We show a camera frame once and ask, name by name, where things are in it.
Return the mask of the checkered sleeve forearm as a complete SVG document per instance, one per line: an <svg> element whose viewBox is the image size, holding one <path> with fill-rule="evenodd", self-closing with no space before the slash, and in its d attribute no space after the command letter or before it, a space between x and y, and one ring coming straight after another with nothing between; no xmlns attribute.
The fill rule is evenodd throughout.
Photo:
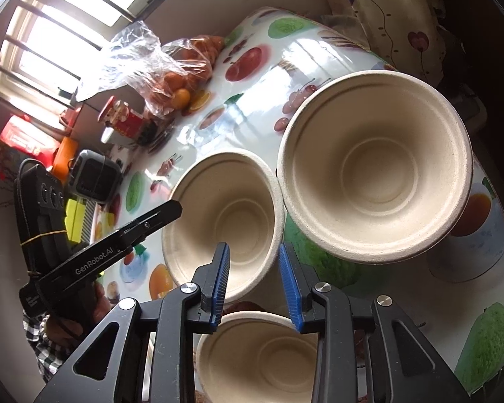
<svg viewBox="0 0 504 403"><path fill-rule="evenodd" d="M49 315L28 317L23 312L25 338L35 354L37 366L45 383L48 383L73 352L70 348L51 340L46 331Z"/></svg>

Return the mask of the person's left hand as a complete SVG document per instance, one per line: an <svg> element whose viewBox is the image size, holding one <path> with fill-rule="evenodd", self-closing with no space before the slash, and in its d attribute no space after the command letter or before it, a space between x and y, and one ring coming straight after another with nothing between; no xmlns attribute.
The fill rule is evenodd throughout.
<svg viewBox="0 0 504 403"><path fill-rule="evenodd" d="M81 322L76 322L65 317L55 317L50 314L47 318L44 330L48 338L65 348L76 348L94 327L101 322L112 310L109 299L105 296L103 286L95 281L91 288L92 306L79 314Z"/></svg>

